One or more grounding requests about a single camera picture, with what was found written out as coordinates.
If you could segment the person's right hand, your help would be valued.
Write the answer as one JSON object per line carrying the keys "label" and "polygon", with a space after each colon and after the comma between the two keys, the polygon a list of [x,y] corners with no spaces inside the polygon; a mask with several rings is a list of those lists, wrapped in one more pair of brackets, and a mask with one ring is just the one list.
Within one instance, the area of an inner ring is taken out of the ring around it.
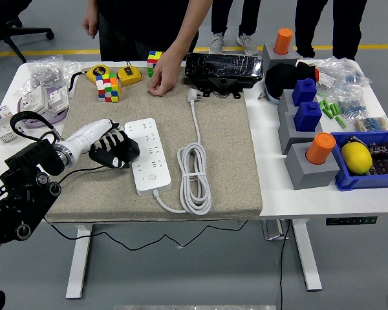
{"label": "person's right hand", "polygon": [[98,33],[99,15],[98,11],[88,10],[86,11],[82,20],[82,27],[85,33],[94,39]]}

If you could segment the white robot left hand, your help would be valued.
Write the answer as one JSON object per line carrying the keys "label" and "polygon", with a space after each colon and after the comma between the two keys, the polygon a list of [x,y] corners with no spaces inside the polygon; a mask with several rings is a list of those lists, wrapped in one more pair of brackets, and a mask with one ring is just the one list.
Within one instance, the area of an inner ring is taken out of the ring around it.
{"label": "white robot left hand", "polygon": [[122,169],[129,167],[130,146],[131,140],[119,123],[101,119],[82,127],[54,148],[66,167],[73,166],[80,154],[87,153],[100,165]]}

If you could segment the person's left hand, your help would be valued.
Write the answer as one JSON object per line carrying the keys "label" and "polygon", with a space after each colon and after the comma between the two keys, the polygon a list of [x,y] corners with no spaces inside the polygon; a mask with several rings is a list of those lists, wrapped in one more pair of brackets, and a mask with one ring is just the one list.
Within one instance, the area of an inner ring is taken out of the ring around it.
{"label": "person's left hand", "polygon": [[186,54],[186,51],[175,46],[170,47],[162,54],[151,78],[150,94],[163,96],[177,84],[180,66]]}

